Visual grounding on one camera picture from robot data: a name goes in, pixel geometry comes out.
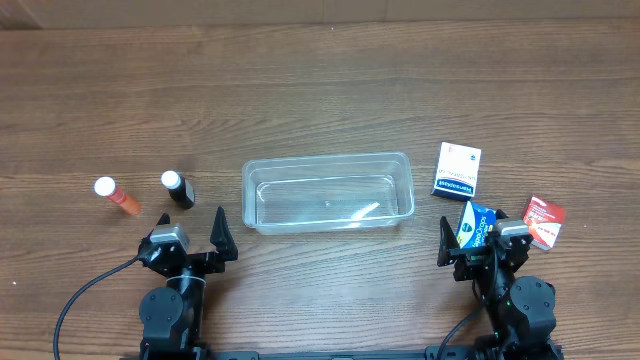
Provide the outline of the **blue yellow VapoDrops box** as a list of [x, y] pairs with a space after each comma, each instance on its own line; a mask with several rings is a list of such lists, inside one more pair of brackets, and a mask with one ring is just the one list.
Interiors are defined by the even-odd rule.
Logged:
[[467, 201], [459, 219], [456, 239], [461, 249], [479, 248], [485, 245], [487, 234], [497, 220], [494, 209]]

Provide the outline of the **dark bottle white cap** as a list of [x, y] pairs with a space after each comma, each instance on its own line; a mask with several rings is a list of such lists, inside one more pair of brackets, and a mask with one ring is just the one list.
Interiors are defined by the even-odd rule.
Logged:
[[180, 173], [167, 170], [161, 175], [161, 183], [168, 190], [171, 199], [183, 209], [195, 205], [195, 191], [191, 183]]

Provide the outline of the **red medicine box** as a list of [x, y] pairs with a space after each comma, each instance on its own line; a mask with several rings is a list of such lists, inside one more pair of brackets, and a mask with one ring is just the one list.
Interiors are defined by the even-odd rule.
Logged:
[[567, 211], [563, 207], [532, 195], [523, 214], [523, 221], [533, 237], [532, 243], [542, 250], [551, 250], [555, 246], [566, 214]]

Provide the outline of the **white blue Hansaplast box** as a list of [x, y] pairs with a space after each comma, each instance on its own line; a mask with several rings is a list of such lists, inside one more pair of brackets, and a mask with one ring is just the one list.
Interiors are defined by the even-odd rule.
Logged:
[[459, 201], [471, 200], [477, 190], [482, 150], [442, 142], [432, 195]]

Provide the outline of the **orange tube white cap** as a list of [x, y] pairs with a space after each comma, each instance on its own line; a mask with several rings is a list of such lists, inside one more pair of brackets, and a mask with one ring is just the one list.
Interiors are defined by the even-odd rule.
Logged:
[[98, 178], [94, 183], [94, 191], [97, 195], [108, 198], [129, 215], [136, 216], [141, 212], [140, 203], [119, 187], [111, 177]]

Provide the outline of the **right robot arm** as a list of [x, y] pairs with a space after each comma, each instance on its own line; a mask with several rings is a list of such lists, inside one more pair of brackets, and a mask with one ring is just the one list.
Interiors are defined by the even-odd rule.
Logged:
[[[425, 350], [427, 359], [562, 359], [551, 339], [556, 327], [554, 286], [538, 277], [515, 273], [528, 260], [533, 237], [521, 220], [502, 211], [483, 245], [462, 248], [446, 217], [440, 219], [437, 265], [452, 265], [456, 281], [470, 281], [479, 306], [445, 336], [439, 346]], [[488, 314], [493, 333], [472, 345], [451, 346], [450, 340], [482, 312]]]

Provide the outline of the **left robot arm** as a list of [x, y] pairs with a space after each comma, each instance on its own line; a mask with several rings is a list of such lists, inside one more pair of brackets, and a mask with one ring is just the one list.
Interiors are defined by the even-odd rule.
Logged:
[[141, 359], [214, 357], [209, 345], [200, 340], [206, 276], [223, 273], [227, 262], [238, 259], [223, 208], [216, 211], [210, 242], [212, 251], [190, 254], [186, 230], [171, 224], [168, 214], [141, 240], [138, 260], [166, 279], [163, 287], [149, 291], [140, 303]]

